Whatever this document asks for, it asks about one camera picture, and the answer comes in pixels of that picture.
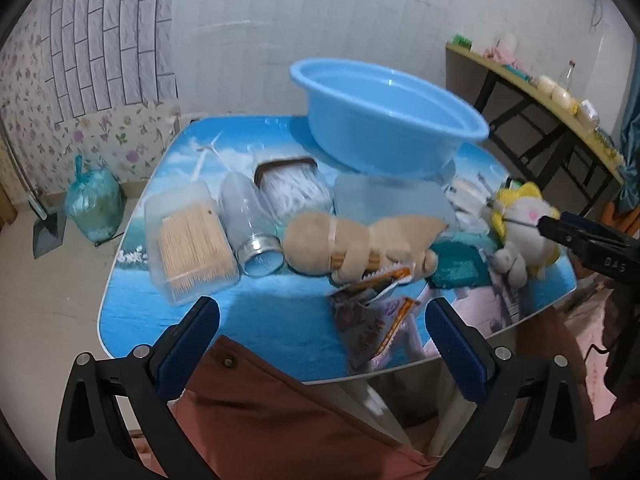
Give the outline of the white yellow plush toy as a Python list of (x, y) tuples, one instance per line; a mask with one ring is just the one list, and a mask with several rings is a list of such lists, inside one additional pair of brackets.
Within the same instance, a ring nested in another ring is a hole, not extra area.
[(534, 182), (500, 188), (488, 200), (488, 208), (490, 226), (501, 244), (490, 257), (492, 267), (514, 290), (524, 287), (529, 278), (543, 280), (561, 249), (539, 233), (538, 223), (544, 217), (558, 220), (560, 212), (544, 200)]

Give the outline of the teal foil packet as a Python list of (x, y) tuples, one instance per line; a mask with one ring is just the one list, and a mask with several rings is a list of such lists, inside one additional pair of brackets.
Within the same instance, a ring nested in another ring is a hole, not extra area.
[(435, 243), (432, 251), (438, 257), (437, 269), (427, 279), (432, 287), (480, 288), (492, 284), (488, 264), (475, 246), (444, 240)]

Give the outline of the orange snack packet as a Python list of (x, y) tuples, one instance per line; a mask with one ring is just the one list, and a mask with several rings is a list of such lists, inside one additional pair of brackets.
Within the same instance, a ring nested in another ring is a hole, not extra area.
[(358, 282), (347, 284), (335, 292), (330, 299), (336, 304), (349, 301), (368, 302), (390, 292), (399, 285), (405, 285), (413, 280), (413, 264), (394, 264), (385, 269), (368, 274)]

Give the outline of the beige plush toy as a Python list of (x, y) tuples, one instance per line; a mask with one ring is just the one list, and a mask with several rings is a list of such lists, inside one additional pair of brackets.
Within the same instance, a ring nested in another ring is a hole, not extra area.
[(432, 245), (448, 224), (422, 214), (385, 217), (365, 226), (324, 211), (303, 211), (290, 221), (283, 235), (285, 260), (296, 272), (329, 275), (346, 285), (393, 266), (412, 269), (413, 281), (437, 269)]

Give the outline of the purple snack packet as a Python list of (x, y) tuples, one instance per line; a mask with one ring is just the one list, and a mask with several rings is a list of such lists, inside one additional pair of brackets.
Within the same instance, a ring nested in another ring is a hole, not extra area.
[(425, 358), (416, 314), (422, 304), (407, 296), (349, 301), (334, 306), (334, 323), (352, 374), (382, 370), (398, 347), (410, 362)]

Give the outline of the clear glass bottle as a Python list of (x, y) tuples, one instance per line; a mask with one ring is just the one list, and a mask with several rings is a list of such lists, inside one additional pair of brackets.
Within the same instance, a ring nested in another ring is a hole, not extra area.
[(570, 91), (570, 86), (572, 85), (574, 71), (576, 67), (576, 62), (574, 60), (570, 60), (566, 69), (562, 71), (561, 76), (558, 79), (558, 86), (566, 91)]

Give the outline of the pink cloth on shelf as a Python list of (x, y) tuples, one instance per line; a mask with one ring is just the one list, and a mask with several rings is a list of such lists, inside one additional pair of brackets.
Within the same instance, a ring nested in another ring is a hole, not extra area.
[(495, 62), (501, 66), (511, 66), (516, 70), (520, 70), (522, 68), (521, 62), (514, 55), (514, 53), (500, 46), (493, 46), (485, 50), (484, 57), (488, 58), (492, 62)]

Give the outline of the white tissue roll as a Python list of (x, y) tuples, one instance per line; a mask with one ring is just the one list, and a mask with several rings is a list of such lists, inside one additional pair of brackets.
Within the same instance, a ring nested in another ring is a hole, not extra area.
[(518, 40), (512, 32), (505, 32), (496, 44), (496, 49), (503, 58), (513, 58), (517, 47)]

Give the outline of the translucent plastic lidded box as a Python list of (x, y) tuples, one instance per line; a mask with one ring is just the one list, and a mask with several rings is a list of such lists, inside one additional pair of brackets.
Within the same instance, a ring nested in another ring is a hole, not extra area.
[(420, 214), (458, 225), (454, 207), (433, 181), (339, 174), (334, 182), (335, 214), (362, 224), (386, 217)]

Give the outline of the blue plastic basin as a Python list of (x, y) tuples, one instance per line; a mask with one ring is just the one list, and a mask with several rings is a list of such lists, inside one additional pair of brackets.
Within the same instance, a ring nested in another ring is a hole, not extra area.
[(307, 96), (309, 131), (326, 154), (365, 174), (429, 179), (463, 143), (489, 134), (485, 118), (446, 89), (399, 70), (305, 58), (290, 76)]

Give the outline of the green box on shelf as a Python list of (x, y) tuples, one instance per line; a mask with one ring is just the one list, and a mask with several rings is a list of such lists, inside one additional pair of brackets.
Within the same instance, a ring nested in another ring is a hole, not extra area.
[(452, 38), (451, 43), (454, 46), (460, 47), (461, 49), (468, 50), (468, 51), (472, 50), (472, 45), (473, 45), (472, 40), (469, 38), (466, 38), (465, 36), (457, 34), (456, 36), (454, 36), (454, 38)]

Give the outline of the grey dustpan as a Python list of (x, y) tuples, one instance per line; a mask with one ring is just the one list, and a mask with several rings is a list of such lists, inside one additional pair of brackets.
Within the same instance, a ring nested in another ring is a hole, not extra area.
[(61, 206), (43, 205), (34, 194), (28, 196), (28, 203), (36, 215), (32, 229), (32, 255), (38, 259), (63, 244), (66, 215)]

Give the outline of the clear toothpick box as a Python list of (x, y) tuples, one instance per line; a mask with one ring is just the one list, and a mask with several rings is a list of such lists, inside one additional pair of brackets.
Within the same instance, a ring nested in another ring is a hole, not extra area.
[(187, 304), (239, 281), (238, 264), (205, 182), (150, 196), (144, 203), (144, 228), (151, 281), (168, 304)]

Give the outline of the blue garbage bag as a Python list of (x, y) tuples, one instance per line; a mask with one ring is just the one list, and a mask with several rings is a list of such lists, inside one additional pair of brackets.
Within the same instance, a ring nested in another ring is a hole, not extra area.
[(75, 180), (64, 200), (67, 218), (93, 244), (111, 240), (124, 216), (124, 196), (118, 181), (107, 167), (84, 170), (84, 159), (75, 156)]

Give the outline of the clear glass jar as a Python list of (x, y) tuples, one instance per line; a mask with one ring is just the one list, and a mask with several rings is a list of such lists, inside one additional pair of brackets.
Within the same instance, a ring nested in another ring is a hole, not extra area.
[(241, 270), (263, 278), (283, 266), (277, 228), (260, 194), (245, 174), (229, 172), (219, 191), (220, 216)]

